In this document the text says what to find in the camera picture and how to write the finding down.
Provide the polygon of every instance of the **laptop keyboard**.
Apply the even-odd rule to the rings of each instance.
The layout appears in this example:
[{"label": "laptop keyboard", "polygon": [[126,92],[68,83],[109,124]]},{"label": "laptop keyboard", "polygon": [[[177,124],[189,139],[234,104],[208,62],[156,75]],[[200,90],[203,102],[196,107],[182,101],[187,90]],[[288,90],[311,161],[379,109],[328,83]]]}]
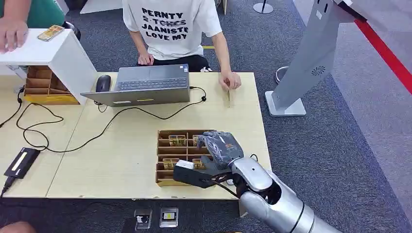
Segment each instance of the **laptop keyboard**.
[{"label": "laptop keyboard", "polygon": [[187,87],[187,78],[118,82],[120,91]]}]

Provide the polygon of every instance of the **black power bank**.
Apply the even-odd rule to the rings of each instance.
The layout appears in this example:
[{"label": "black power bank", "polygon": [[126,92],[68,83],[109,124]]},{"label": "black power bank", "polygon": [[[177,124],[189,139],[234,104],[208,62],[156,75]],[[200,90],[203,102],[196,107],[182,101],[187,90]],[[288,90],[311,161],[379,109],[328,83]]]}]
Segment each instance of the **black power bank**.
[{"label": "black power bank", "polygon": [[4,175],[23,179],[39,154],[39,150],[23,147]]}]

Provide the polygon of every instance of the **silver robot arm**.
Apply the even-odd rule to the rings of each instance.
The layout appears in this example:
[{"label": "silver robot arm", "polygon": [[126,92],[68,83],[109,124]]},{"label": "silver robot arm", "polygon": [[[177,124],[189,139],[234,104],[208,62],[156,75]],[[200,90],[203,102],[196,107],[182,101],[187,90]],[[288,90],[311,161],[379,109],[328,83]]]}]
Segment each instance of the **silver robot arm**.
[{"label": "silver robot arm", "polygon": [[199,136],[197,146],[203,143],[213,156],[213,161],[202,156],[205,166],[212,171],[227,173],[233,179],[237,197],[247,212],[275,232],[340,233],[318,218],[275,174],[266,171],[256,160],[244,157],[241,146],[231,133],[205,132]]},{"label": "silver robot arm", "polygon": [[277,233],[340,233],[305,205],[273,172],[251,158],[239,158],[229,167],[247,183],[240,202],[247,212]]}]

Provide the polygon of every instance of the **charger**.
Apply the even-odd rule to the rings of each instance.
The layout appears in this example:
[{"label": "charger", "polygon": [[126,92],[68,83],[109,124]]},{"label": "charger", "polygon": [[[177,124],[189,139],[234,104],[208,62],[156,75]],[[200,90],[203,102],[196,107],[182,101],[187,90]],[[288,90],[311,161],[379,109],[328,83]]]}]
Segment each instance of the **charger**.
[{"label": "charger", "polygon": [[0,197],[3,197],[4,193],[12,186],[16,179],[23,179],[27,171],[30,169],[38,155],[39,150],[23,147],[18,155],[15,157],[9,168],[5,171],[4,175],[7,176],[7,180],[4,183],[3,190]]}]

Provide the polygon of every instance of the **person's left hand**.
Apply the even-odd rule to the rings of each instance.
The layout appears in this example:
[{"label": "person's left hand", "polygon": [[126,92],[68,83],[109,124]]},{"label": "person's left hand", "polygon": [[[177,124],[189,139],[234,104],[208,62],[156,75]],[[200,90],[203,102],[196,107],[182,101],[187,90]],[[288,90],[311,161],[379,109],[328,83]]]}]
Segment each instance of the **person's left hand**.
[{"label": "person's left hand", "polygon": [[0,18],[0,52],[13,51],[16,49],[16,44],[17,47],[23,46],[28,30],[23,20]]},{"label": "person's left hand", "polygon": [[242,85],[239,74],[232,71],[222,72],[219,76],[219,83],[225,91],[236,89]]}]

